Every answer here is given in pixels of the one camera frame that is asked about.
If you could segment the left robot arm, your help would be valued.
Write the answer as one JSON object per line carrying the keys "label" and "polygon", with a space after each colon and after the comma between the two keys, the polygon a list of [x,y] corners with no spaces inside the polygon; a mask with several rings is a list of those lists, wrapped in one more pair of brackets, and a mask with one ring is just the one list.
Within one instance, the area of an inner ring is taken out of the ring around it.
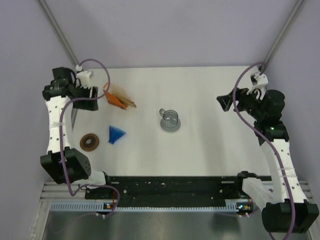
{"label": "left robot arm", "polygon": [[40,164],[57,184],[97,185],[96,192],[109,198],[114,191],[103,171],[93,170],[89,158],[76,148],[73,136],[72,110],[97,111],[98,87],[91,84],[93,73],[80,65],[71,70],[52,70],[54,79],[42,96],[49,116],[49,142]]}

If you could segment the blue glass dripper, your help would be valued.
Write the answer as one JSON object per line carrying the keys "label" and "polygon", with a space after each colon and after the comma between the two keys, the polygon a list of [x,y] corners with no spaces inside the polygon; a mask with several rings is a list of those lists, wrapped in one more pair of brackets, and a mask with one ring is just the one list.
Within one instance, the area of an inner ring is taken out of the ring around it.
{"label": "blue glass dripper", "polygon": [[115,144],[120,138],[122,138],[126,134],[125,131],[110,125],[109,126],[109,140],[108,143]]}

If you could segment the brown wooden ring holder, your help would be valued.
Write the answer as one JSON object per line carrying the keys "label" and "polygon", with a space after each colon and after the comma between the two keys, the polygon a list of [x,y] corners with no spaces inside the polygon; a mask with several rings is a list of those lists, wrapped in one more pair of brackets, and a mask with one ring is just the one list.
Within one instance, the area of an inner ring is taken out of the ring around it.
{"label": "brown wooden ring holder", "polygon": [[85,152],[92,152],[94,151],[100,144],[99,137],[94,133],[88,133],[84,135],[80,142],[80,148]]}

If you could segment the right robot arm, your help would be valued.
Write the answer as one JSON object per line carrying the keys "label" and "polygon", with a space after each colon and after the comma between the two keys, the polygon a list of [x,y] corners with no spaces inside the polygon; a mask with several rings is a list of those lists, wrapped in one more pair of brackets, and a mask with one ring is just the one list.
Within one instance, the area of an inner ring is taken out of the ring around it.
{"label": "right robot arm", "polygon": [[234,107],[237,114],[245,111],[253,117],[253,125],[243,117],[241,120],[258,139],[273,186],[269,190],[255,173],[242,171],[237,175],[233,192],[239,198],[249,196],[253,200],[270,235],[284,233],[284,239],[288,240],[291,234],[307,232],[320,211],[303,192],[291,159],[289,134],[281,121],[285,95],[273,89],[267,90],[262,98],[258,97],[259,93],[259,89],[237,88],[216,98],[224,112]]}

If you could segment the orange filter package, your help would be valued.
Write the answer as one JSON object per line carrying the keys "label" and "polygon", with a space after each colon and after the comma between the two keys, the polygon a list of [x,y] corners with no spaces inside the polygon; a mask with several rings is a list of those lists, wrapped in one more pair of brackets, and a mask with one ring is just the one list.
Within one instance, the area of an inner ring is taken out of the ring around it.
{"label": "orange filter package", "polygon": [[103,86],[103,91],[106,92],[106,99],[110,105],[117,108],[126,110],[128,107],[136,108],[136,104],[127,95],[126,91],[116,83],[108,84]]}

